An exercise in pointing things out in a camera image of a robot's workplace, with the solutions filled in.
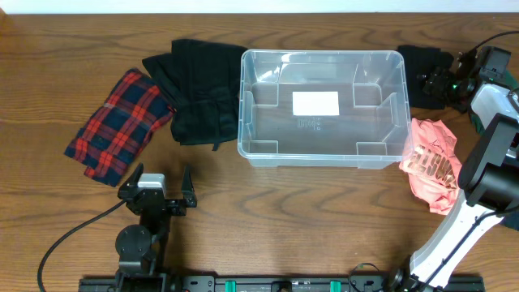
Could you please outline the large black folded garment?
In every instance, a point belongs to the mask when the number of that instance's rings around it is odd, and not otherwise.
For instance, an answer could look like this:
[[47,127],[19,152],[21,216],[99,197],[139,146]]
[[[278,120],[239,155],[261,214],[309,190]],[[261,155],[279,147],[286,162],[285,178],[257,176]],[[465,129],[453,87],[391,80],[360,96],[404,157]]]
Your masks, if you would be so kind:
[[238,136],[241,57],[247,51],[193,39],[171,42],[171,51],[142,60],[174,110],[171,134],[181,145],[220,144]]

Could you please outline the white label in bin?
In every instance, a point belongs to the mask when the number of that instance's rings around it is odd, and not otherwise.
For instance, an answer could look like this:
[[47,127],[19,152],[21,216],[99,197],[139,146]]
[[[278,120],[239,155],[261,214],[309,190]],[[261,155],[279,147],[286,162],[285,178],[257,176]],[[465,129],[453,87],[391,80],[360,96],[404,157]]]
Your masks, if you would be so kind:
[[293,115],[337,116],[340,114],[338,92],[293,92]]

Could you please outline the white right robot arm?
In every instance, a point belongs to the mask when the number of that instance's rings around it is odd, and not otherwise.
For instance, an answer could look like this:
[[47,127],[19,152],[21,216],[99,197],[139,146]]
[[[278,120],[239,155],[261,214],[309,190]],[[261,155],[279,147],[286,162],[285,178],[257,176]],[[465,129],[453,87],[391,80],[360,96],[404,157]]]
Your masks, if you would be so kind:
[[431,238],[387,278],[384,291],[440,291],[473,245],[518,211],[518,120],[497,111],[458,179],[453,209]]

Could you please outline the navy blue garment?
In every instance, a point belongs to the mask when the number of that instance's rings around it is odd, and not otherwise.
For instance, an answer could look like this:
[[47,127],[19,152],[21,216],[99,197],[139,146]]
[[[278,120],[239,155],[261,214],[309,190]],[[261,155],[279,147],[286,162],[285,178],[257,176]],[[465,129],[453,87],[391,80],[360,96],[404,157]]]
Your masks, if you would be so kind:
[[510,213],[510,214],[506,215],[500,224],[509,229],[518,231],[519,230],[519,212],[514,212],[514,213]]

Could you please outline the small black garment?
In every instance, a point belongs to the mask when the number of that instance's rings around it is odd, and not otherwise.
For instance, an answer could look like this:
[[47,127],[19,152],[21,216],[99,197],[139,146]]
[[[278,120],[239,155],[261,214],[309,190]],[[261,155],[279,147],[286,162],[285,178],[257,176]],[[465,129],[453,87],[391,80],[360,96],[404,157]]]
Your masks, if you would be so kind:
[[397,52],[404,58],[410,107],[443,110],[445,105],[441,101],[422,90],[425,83],[422,76],[429,76],[436,67],[449,69],[454,57],[440,48],[414,45],[399,45]]

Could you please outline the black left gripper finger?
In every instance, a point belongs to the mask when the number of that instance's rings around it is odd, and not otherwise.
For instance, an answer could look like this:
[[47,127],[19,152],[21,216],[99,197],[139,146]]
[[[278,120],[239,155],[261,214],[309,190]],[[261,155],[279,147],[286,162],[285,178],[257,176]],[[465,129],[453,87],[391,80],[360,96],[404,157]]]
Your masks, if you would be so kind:
[[187,208],[196,208],[197,207],[197,197],[195,195],[194,186],[191,180],[191,168],[187,165],[184,168],[184,173],[182,177],[182,187],[181,187],[183,201]]
[[133,171],[133,173],[127,179],[127,188],[128,189],[137,188],[139,179],[140,179],[141,175],[143,174],[143,172],[144,172],[144,164],[139,163],[135,167],[135,170]]

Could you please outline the clear plastic storage bin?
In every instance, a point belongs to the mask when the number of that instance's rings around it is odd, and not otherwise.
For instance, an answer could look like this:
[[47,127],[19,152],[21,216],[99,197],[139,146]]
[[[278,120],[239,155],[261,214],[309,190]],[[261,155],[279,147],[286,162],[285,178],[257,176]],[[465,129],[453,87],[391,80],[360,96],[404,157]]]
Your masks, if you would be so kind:
[[405,59],[394,50],[249,49],[238,153],[254,167],[383,169],[412,153]]

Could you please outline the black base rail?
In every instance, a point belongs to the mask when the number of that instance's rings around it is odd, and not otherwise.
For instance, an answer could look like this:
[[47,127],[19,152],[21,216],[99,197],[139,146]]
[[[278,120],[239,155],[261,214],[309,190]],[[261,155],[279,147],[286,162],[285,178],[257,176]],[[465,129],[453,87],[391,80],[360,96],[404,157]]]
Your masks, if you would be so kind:
[[180,291],[180,292],[346,292],[381,291],[382,275],[352,278],[253,278],[253,277],[86,277],[79,281],[79,292]]

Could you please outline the red plaid folded shirt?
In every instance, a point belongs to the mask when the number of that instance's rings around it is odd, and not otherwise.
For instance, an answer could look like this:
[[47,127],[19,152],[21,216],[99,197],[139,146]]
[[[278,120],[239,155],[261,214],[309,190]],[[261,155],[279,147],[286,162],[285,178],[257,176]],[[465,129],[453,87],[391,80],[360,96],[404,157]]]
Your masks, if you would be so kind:
[[85,176],[115,187],[155,131],[173,116],[174,110],[152,79],[130,69],[64,154],[86,166]]

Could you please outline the dark green folded garment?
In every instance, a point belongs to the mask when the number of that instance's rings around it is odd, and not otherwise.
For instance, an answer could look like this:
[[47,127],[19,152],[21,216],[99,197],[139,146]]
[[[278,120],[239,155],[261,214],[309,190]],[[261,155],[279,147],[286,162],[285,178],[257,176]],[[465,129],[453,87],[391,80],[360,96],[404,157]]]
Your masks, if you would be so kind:
[[508,96],[512,89],[518,88],[518,82],[506,71],[504,83],[503,87],[497,84],[482,85],[470,103],[470,120],[480,135],[496,114],[518,119],[518,92]]

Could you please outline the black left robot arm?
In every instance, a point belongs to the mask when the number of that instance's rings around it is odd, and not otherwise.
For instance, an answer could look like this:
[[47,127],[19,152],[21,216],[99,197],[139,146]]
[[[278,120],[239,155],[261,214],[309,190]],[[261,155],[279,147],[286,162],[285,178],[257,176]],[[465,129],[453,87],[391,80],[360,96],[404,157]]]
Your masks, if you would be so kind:
[[138,164],[119,187],[118,198],[139,216],[138,224],[127,226],[116,238],[121,272],[148,275],[162,264],[170,219],[184,216],[197,206],[189,167],[184,169],[181,193],[181,199],[167,199],[165,176],[144,173],[143,164]]

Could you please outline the pink printed t-shirt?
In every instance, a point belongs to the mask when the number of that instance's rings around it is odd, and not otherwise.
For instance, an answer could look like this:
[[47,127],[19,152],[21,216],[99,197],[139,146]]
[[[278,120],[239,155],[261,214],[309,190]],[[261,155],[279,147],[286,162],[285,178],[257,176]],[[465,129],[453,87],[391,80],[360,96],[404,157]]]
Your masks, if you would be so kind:
[[455,204],[460,187],[457,179],[461,162],[455,155],[457,137],[442,121],[411,121],[413,144],[399,168],[408,174],[414,196],[424,200],[432,213],[447,215]]

